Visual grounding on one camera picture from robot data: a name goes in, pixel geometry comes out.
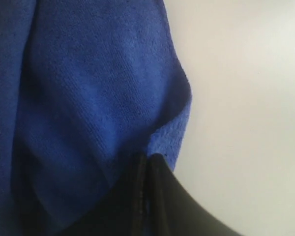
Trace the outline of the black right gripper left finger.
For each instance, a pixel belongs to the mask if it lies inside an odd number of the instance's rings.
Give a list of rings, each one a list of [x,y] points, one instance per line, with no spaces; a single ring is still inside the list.
[[[94,209],[57,233],[58,236],[142,236],[147,157],[133,156],[109,193]]]

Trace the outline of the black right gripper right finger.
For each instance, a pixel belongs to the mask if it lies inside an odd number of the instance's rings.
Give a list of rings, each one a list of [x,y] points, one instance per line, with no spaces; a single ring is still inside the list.
[[[147,198],[152,236],[240,235],[191,197],[159,153],[148,158]]]

